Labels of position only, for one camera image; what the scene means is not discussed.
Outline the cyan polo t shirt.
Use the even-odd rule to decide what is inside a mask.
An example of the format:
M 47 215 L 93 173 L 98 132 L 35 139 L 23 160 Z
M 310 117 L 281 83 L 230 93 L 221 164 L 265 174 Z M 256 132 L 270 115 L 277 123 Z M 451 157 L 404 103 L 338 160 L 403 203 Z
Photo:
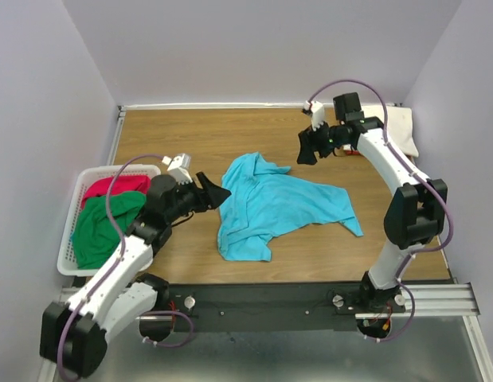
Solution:
M 293 177 L 290 171 L 258 152 L 231 163 L 221 179 L 231 192 L 219 208 L 217 248 L 223 259 L 269 262 L 272 239 L 309 224 L 339 223 L 363 236 L 345 189 Z

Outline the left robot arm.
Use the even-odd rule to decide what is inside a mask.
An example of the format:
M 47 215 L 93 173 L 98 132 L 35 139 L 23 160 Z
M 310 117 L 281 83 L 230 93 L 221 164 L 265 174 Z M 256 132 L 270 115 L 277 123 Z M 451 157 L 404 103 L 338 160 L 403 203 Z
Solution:
M 177 219 L 217 209 L 230 195 L 202 172 L 188 182 L 168 174 L 152 178 L 145 205 L 132 224 L 119 231 L 119 245 L 107 262 L 66 302 L 51 303 L 42 315 L 40 354 L 56 364 L 64 380 L 91 376 L 109 343 L 136 318 L 147 313 L 185 317 L 169 310 L 164 279 L 134 277 L 168 241 Z

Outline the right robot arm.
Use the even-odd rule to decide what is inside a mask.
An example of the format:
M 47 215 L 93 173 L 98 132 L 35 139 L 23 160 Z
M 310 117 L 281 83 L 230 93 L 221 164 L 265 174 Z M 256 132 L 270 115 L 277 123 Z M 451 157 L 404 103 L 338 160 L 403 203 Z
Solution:
M 313 166 L 334 150 L 350 146 L 386 183 L 392 200 L 383 222 L 385 245 L 363 275 L 359 290 L 345 298 L 358 311 L 374 312 L 394 300 L 413 258 L 442 233 L 448 187 L 411 163 L 389 137 L 386 119 L 364 115 L 357 93 L 339 95 L 333 103 L 338 121 L 334 126 L 327 123 L 322 103 L 308 100 L 303 105 L 311 124 L 298 134 L 297 162 Z

